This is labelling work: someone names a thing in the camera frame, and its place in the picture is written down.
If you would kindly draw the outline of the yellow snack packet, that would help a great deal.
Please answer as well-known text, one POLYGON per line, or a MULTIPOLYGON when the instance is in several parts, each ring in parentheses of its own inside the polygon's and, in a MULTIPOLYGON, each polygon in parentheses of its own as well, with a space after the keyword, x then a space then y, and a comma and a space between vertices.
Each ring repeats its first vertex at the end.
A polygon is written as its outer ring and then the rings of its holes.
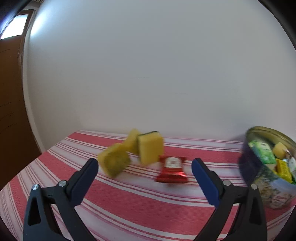
POLYGON ((292 175, 290 173, 290 170, 288 168, 287 162, 281 160, 281 159, 276 159, 276 170, 277 170, 277 175, 286 180, 288 183, 292 183, 292 175))

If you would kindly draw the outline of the small green tissue pack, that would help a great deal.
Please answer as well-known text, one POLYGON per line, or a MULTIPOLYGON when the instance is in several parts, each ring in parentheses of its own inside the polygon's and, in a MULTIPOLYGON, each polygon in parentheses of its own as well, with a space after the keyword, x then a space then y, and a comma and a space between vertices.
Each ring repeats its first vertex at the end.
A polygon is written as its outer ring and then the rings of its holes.
POLYGON ((252 140, 248 145, 262 163, 276 164, 275 156, 269 144, 252 140))

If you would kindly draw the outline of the round butter cookie tin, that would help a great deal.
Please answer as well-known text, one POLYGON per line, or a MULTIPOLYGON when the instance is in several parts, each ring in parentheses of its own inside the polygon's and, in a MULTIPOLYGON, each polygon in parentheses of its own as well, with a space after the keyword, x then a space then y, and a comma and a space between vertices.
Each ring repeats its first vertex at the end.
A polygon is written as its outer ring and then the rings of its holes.
POLYGON ((272 128, 255 126, 250 128, 246 134, 239 158, 239 170, 247 185, 258 186, 262 202, 265 206, 280 209, 295 200, 295 179, 292 183, 280 178, 277 174, 276 164, 264 164, 255 155, 248 143, 252 140, 269 144, 273 151, 274 146, 281 142, 288 148, 288 153, 283 161, 295 158, 295 141, 285 134, 272 128))

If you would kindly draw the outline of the red wedding snack packet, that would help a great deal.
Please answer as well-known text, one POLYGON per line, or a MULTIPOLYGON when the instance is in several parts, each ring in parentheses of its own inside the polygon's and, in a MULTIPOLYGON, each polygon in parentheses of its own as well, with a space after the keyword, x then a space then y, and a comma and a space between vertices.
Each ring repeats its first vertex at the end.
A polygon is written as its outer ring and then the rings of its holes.
POLYGON ((186 158, 181 156, 160 156, 159 162, 162 164, 162 170, 156 177, 156 182, 170 184, 187 183, 188 178, 183 168, 185 160, 186 158))

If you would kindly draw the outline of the worn yellow sponge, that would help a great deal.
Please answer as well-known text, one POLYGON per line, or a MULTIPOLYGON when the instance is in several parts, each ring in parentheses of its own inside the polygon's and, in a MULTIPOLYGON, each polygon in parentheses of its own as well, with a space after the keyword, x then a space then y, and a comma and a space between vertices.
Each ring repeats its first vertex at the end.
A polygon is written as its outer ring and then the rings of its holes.
POLYGON ((121 143, 115 143, 99 153, 97 161, 100 168, 110 178, 117 177, 131 163, 129 154, 121 143))

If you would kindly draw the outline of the yellow sponge green top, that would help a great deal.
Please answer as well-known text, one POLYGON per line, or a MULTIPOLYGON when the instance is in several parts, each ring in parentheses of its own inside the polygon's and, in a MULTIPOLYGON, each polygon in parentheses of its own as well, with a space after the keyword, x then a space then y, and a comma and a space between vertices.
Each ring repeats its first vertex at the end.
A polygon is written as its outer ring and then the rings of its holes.
POLYGON ((159 161, 164 153, 164 139, 159 132, 143 133, 137 137, 139 160, 144 166, 159 161))

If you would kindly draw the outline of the light green tissue pack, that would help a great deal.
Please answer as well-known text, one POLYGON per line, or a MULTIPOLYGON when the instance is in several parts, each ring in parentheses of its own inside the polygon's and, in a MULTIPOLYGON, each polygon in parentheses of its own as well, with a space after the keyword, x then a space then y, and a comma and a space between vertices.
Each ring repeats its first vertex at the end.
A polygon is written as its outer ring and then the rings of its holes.
POLYGON ((293 178, 296 179, 296 160, 294 157, 288 158, 288 168, 293 178))

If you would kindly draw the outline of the brown wooden door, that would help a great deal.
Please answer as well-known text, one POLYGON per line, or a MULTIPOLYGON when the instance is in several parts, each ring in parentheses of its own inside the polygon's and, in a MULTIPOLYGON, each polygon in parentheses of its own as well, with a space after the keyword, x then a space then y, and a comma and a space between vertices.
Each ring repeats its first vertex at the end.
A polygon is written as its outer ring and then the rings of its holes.
POLYGON ((33 10, 23 10, 23 32, 1 40, 1 188, 41 154, 23 94, 23 51, 33 10))

